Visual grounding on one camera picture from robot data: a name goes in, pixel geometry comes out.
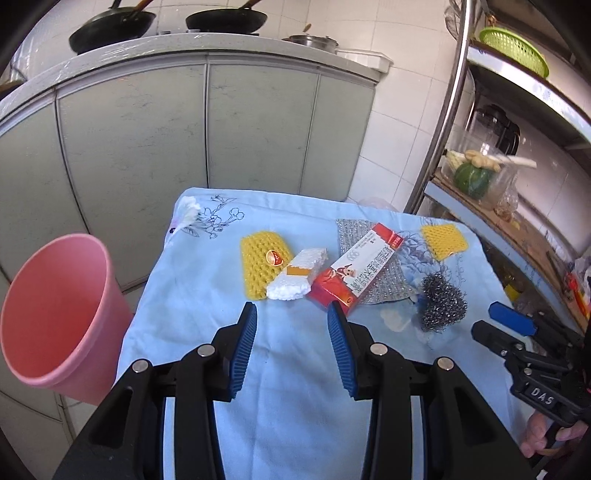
green plastic basket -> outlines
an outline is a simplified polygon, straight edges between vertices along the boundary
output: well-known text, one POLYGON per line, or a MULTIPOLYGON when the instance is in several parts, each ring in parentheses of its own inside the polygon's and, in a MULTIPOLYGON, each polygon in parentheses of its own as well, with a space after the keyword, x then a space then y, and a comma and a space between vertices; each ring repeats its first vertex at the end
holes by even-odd
POLYGON ((504 53, 526 69, 546 78, 550 71, 543 55, 519 35, 498 27, 486 27, 480 31, 480 41, 504 53))

white foam block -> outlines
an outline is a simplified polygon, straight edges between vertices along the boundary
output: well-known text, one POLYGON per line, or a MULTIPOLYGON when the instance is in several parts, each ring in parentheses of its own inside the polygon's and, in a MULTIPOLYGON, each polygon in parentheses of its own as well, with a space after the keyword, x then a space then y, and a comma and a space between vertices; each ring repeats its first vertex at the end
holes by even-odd
POLYGON ((310 270, 308 275, 288 275, 287 267, 267 285, 267 298, 271 300, 295 300, 310 292, 312 282, 328 259, 326 248, 306 248, 298 253, 287 267, 310 270))

blue tablecloth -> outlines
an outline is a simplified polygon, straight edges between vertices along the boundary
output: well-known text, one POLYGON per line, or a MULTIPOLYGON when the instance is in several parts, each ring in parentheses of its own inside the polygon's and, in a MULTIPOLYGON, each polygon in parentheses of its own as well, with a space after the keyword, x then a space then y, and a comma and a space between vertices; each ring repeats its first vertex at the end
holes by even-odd
MULTIPOLYGON (((349 319, 366 325, 376 341, 408 359, 453 358, 516 437, 524 410, 508 394, 510 377, 501 359, 474 342, 472 324, 488 319, 494 301, 510 304, 476 235, 457 224, 469 249, 442 264, 426 248, 420 228, 428 219, 351 203, 243 190, 188 189, 177 201, 171 228, 179 226, 187 199, 204 209, 201 225, 167 233, 123 342, 118 377, 137 358, 154 365, 179 360, 218 328, 235 323, 246 297, 240 239, 261 230, 279 233, 293 253, 326 247, 339 256, 335 219, 382 222, 400 233, 404 274, 418 284, 442 271, 466 293, 467 315, 443 333, 423 333, 409 300, 358 306, 349 319)), ((307 299, 256 302, 258 330, 242 391, 216 403, 220 448, 228 480, 358 480, 371 404, 343 389, 326 326, 326 312, 307 299)), ((172 406, 165 420, 165 478, 174 478, 172 406)))

clear plastic container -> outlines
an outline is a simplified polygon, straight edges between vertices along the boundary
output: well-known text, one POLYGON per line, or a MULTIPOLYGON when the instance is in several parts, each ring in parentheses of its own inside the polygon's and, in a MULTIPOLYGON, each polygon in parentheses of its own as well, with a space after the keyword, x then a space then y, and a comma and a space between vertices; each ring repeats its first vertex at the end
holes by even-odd
POLYGON ((486 210, 493 210, 517 175, 517 166, 493 145, 453 130, 441 165, 446 180, 486 210))

red and white box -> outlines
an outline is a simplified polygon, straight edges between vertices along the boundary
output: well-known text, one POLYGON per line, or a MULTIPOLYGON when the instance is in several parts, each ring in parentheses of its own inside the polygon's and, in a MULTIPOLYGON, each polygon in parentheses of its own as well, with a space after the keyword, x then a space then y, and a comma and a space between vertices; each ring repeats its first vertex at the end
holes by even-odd
POLYGON ((316 277, 308 296, 324 307, 335 300, 347 313, 371 285, 404 238, 377 223, 354 246, 316 277))

